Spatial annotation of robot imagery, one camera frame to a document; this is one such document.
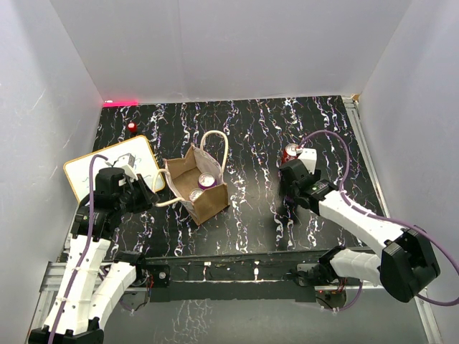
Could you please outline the red cola can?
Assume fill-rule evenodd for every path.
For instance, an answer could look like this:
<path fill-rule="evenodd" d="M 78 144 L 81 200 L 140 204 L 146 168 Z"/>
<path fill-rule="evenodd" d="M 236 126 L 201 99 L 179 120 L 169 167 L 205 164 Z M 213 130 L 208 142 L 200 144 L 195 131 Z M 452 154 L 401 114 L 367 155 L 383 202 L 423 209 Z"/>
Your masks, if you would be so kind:
<path fill-rule="evenodd" d="M 191 192 L 189 193 L 190 202 L 195 202 L 203 194 L 203 192 L 204 191 L 200 188 L 195 188 L 191 190 Z"/>
<path fill-rule="evenodd" d="M 295 160 L 298 157 L 298 149 L 299 149 L 298 144 L 295 144 L 295 143 L 287 144 L 287 146 L 283 149 L 280 164 L 283 165 L 284 163 L 287 163 L 288 161 Z"/>

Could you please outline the canvas tote bag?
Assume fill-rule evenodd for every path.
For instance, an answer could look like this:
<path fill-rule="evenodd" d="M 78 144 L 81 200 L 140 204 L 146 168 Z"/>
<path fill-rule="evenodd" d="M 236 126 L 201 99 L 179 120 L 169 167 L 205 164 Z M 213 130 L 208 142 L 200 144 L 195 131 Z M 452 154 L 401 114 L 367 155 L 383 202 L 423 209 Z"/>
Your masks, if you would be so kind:
<path fill-rule="evenodd" d="M 206 139 L 218 135 L 224 143 L 222 161 L 218 161 L 205 151 Z M 219 130 L 207 131 L 198 146 L 191 145 L 183 158 L 172 158 L 164 161 L 164 167 L 158 170 L 163 174 L 166 185 L 175 196 L 173 199 L 158 202 L 156 207 L 166 207 L 180 203 L 197 225 L 217 215 L 229 206 L 228 185 L 224 182 L 224 171 L 229 153 L 229 141 L 225 133 Z M 198 185 L 198 177 L 202 173 L 211 173 L 217 185 L 207 190 L 195 201 L 190 202 L 189 193 Z"/>

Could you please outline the purple soda can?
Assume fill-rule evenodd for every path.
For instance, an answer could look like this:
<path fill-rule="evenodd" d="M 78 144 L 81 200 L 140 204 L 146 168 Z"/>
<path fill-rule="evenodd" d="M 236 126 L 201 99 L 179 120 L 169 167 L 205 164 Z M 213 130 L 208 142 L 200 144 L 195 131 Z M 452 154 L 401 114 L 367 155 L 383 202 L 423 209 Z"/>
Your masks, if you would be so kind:
<path fill-rule="evenodd" d="M 216 178 L 211 173 L 202 173 L 198 177 L 198 185 L 201 190 L 215 187 L 217 185 Z"/>

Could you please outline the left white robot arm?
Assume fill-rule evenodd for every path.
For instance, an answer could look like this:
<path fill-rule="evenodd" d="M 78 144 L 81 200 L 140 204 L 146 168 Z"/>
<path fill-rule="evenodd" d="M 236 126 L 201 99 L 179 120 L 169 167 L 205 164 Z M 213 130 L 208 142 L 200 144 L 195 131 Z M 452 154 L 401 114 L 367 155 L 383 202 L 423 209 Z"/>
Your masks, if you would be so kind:
<path fill-rule="evenodd" d="M 89 177 L 89 192 L 72 224 L 57 296 L 43 325 L 31 330 L 29 343 L 102 343 L 105 324 L 124 292 L 147 280 L 143 255 L 121 252 L 96 283 L 115 229 L 126 214 L 153 207 L 161 177 L 134 173 L 130 166 L 101 168 Z"/>

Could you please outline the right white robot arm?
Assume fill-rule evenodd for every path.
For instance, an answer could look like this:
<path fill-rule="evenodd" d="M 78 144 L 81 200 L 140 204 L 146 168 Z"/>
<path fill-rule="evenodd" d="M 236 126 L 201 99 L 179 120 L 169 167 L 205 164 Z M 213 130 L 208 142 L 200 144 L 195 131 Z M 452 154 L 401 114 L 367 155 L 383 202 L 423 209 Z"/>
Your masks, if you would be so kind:
<path fill-rule="evenodd" d="M 280 188 L 295 206 L 312 211 L 362 240 L 370 254 L 337 246 L 299 276 L 310 285 L 334 285 L 343 278 L 355 278 L 381 285 L 393 298 L 409 302 L 440 275 L 430 241 L 405 225 L 376 219 L 366 210 L 359 213 L 348 205 L 338 186 L 309 172 L 299 160 L 280 167 Z"/>

